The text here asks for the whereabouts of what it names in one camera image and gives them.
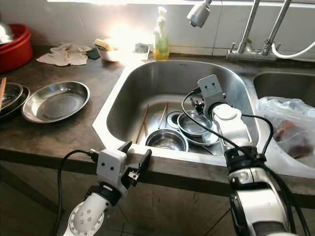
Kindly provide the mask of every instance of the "black cable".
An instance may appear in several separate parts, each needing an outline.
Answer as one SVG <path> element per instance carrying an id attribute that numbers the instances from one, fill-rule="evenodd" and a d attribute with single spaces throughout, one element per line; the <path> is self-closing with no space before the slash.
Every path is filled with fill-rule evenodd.
<path id="1" fill-rule="evenodd" d="M 63 187 L 62 187 L 62 181 L 61 181 L 61 172 L 63 170 L 63 166 L 65 161 L 72 155 L 75 153 L 84 153 L 86 155 L 89 155 L 90 153 L 87 151 L 83 151 L 83 150 L 74 150 L 69 152 L 66 156 L 64 156 L 64 158 L 61 160 L 61 163 L 59 165 L 58 168 L 58 173 L 57 173 L 57 183 L 58 183 L 58 215 L 56 218 L 56 222 L 55 222 L 55 227 L 54 227 L 54 236 L 57 235 L 58 232 L 58 228 L 60 225 L 60 220 L 61 220 L 61 212 L 62 212 L 62 208 L 63 208 Z"/>
<path id="2" fill-rule="evenodd" d="M 268 119 L 266 119 L 265 117 L 260 117 L 260 116 L 254 116 L 254 115 L 245 115 L 245 114 L 242 114 L 242 116 L 244 116 L 244 117 L 253 117 L 253 118 L 257 118 L 257 119 L 261 119 L 261 120 L 263 120 L 264 122 L 266 122 L 267 124 L 268 124 L 268 126 L 269 126 L 269 136 L 268 136 L 268 139 L 267 139 L 267 141 L 266 141 L 266 143 L 265 143 L 265 146 L 264 146 L 264 148 L 263 148 L 263 150 L 262 150 L 262 154 L 266 154 L 266 150 L 267 150 L 267 148 L 268 148 L 268 145 L 270 144 L 270 141 L 271 141 L 271 139 L 272 139 L 272 136 L 273 136 L 273 134 L 274 134 L 274 127 L 273 127 L 273 125 L 272 125 L 272 123 L 268 120 Z"/>
<path id="3" fill-rule="evenodd" d="M 294 219 L 293 219 L 293 215 L 292 215 L 292 209 L 291 209 L 291 206 L 290 206 L 290 201 L 291 201 L 292 205 L 296 208 L 296 211 L 297 211 L 298 216 L 300 218 L 300 221 L 301 221 L 301 224 L 302 224 L 302 227 L 303 227 L 305 235 L 306 236 L 310 236 L 310 231 L 308 229 L 308 226 L 307 226 L 306 220 L 304 218 L 304 215 L 303 215 L 299 205 L 297 204 L 296 200 L 294 199 L 294 196 L 293 196 L 292 192 L 289 190 L 288 186 L 286 185 L 286 183 L 275 172 L 273 172 L 271 169 L 269 169 L 264 163 L 257 161 L 254 156 L 251 156 L 250 154 L 246 153 L 246 151 L 244 151 L 241 147 L 236 145 L 234 142 L 232 142 L 228 138 L 224 137 L 221 134 L 218 134 L 217 132 L 215 132 L 215 131 L 209 129 L 208 127 L 206 127 L 205 125 L 199 123 L 197 120 L 192 118 L 185 111 L 185 109 L 184 109 L 184 102 L 187 100 L 188 97 L 190 97 L 191 95 L 197 93 L 197 91 L 198 91 L 198 88 L 195 88 L 193 91 L 188 93 L 186 95 L 186 97 L 182 100 L 181 106 L 182 106 L 182 110 L 185 113 L 185 115 L 188 116 L 193 122 L 195 122 L 199 126 L 203 127 L 205 130 L 207 130 L 207 131 L 217 135 L 219 138 L 221 138 L 221 139 L 225 140 L 226 142 L 230 143 L 231 145 L 233 145 L 236 149 L 240 150 L 243 154 L 245 154 L 246 156 L 250 157 L 254 162 L 256 162 L 256 163 L 258 162 L 259 166 L 262 169 L 264 169 L 266 172 L 268 172 L 275 179 L 275 181 L 277 182 L 277 184 L 280 187 L 281 191 L 283 192 L 283 200 L 284 200 L 285 206 L 287 208 L 291 231 L 293 233 L 296 233 Z M 265 144 L 265 146 L 263 148 L 263 151 L 262 151 L 262 153 L 265 154 L 265 152 L 266 152 L 266 150 L 268 148 L 268 145 L 269 145 L 269 143 L 270 143 L 270 141 L 272 139 L 273 133 L 274 133 L 274 129 L 273 129 L 272 123 L 268 119 L 266 119 L 264 117 L 260 117 L 260 116 L 254 116 L 254 115 L 243 115 L 243 116 L 261 119 L 261 120 L 265 121 L 269 125 L 269 127 L 270 127 L 269 137 L 268 137 L 268 139 L 266 141 L 266 144 Z"/>

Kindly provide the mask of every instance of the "countertop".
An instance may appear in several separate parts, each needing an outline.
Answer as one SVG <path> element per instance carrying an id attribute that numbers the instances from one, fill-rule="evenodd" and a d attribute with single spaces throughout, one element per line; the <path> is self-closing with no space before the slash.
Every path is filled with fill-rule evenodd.
<path id="1" fill-rule="evenodd" d="M 91 92 L 86 106 L 75 115 L 52 124 L 35 124 L 16 116 L 0 123 L 0 159 L 27 165 L 57 169 L 62 157 L 74 149 L 104 149 L 92 123 L 114 87 L 124 65 L 89 59 L 87 65 L 63 66 L 37 62 L 36 57 L 48 52 L 49 47 L 35 47 L 34 59 L 6 76 L 8 82 L 20 83 L 35 92 L 61 81 L 79 81 Z M 218 57 L 172 55 L 171 59 L 201 60 L 216 63 Z M 244 62 L 231 62 L 230 68 L 240 70 Z M 128 163 L 135 165 L 139 156 L 129 155 Z M 84 155 L 74 155 L 65 170 L 95 174 L 95 164 Z M 227 169 L 219 166 L 184 162 L 166 158 L 152 158 L 142 182 L 160 184 L 186 190 L 228 196 Z M 302 207 L 315 208 L 315 179 L 282 176 Z"/>

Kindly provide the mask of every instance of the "transparent plastic bag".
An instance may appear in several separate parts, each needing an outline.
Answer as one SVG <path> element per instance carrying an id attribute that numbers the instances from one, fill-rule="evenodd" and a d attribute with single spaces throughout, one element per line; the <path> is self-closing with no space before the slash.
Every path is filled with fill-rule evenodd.
<path id="1" fill-rule="evenodd" d="M 290 156 L 309 155 L 315 147 L 315 108 L 301 99 L 263 97 L 257 111 L 275 128 L 274 139 Z"/>

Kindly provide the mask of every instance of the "white towel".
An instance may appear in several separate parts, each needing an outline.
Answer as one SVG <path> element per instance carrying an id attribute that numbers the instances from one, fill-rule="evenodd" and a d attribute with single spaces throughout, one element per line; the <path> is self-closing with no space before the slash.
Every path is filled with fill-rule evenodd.
<path id="1" fill-rule="evenodd" d="M 64 43 L 59 47 L 51 48 L 50 52 L 36 60 L 42 63 L 54 64 L 58 66 L 71 65 L 85 65 L 88 57 L 85 55 L 90 47 L 75 45 L 72 43 Z"/>

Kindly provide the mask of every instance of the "robotic arm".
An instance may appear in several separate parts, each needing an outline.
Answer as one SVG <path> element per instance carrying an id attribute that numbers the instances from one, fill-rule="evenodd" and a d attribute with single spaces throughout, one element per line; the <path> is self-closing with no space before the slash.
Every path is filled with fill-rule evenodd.
<path id="1" fill-rule="evenodd" d="M 252 143 L 242 113 L 225 101 L 215 75 L 198 81 L 203 101 L 192 101 L 199 114 L 204 114 L 218 127 L 221 135 L 241 147 L 221 140 L 229 170 L 228 180 L 233 224 L 239 236 L 288 236 L 289 223 L 284 205 L 267 172 L 252 159 L 264 162 Z"/>
<path id="2" fill-rule="evenodd" d="M 136 186 L 140 175 L 148 168 L 152 151 L 142 157 L 138 169 L 126 165 L 126 153 L 131 142 L 118 150 L 94 152 L 97 163 L 98 186 L 91 186 L 87 198 L 72 211 L 64 236 L 93 236 L 109 218 L 113 207 L 127 194 L 130 185 Z"/>

